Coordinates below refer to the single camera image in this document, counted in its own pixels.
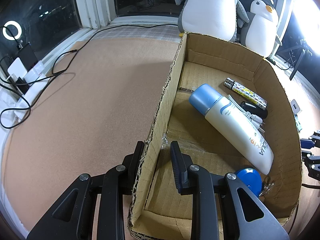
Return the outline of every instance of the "lighter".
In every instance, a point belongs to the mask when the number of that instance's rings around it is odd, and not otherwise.
[[[246,88],[245,86],[233,81],[231,78],[227,78],[224,82],[224,86],[243,96],[244,98],[250,100],[255,105],[259,106],[261,109],[265,110],[267,107],[267,101],[262,97],[258,96],[255,92]]]

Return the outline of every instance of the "black cylindrical object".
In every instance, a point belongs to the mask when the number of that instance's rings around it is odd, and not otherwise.
[[[251,103],[243,101],[240,106],[245,111],[248,111],[251,114],[255,114],[255,115],[259,116],[261,119],[265,119],[268,116],[268,110],[267,109],[263,110],[263,109],[261,109],[260,107],[254,105],[254,104],[251,104]]]

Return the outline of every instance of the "white cable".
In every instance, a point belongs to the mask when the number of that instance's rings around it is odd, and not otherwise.
[[[232,103],[234,103],[234,105],[235,105],[242,113],[245,113],[245,110],[244,110],[241,106],[239,106],[236,101],[234,101],[234,99],[232,98],[231,95],[228,95],[228,99],[229,99]]]
[[[264,133],[264,130],[260,128],[263,121],[259,116],[251,114],[248,111],[246,112],[241,106],[239,106],[239,104],[232,98],[231,95],[228,95],[228,99],[242,112],[242,114],[245,115],[246,118],[250,120],[250,122],[252,122],[252,124],[255,126],[255,128],[258,129],[259,132]]]

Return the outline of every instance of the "white penguin plush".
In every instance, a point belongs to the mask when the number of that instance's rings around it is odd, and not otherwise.
[[[180,5],[184,0],[175,0]],[[226,41],[236,37],[236,12],[249,22],[239,0],[185,0],[178,19],[179,31],[201,33]]]
[[[277,35],[278,14],[274,8],[266,5],[264,1],[254,0],[247,15],[249,23],[244,23],[238,19],[238,25],[242,27],[240,42],[248,49],[263,57],[268,57],[275,42],[282,45]]]

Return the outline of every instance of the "white bottle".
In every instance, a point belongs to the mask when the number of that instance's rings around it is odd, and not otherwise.
[[[203,84],[189,102],[259,171],[269,173],[273,161],[270,146],[229,99]]]

